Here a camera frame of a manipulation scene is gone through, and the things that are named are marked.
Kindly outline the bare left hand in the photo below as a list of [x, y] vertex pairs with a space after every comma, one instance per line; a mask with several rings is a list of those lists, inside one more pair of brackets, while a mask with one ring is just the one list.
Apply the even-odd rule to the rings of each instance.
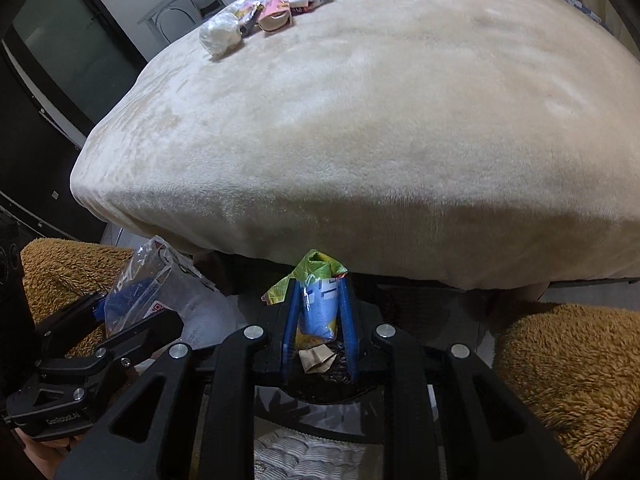
[[62, 461], [85, 437], [80, 434], [53, 441], [35, 441], [21, 429], [15, 430], [15, 433], [24, 444], [25, 454], [47, 479], [54, 477]]

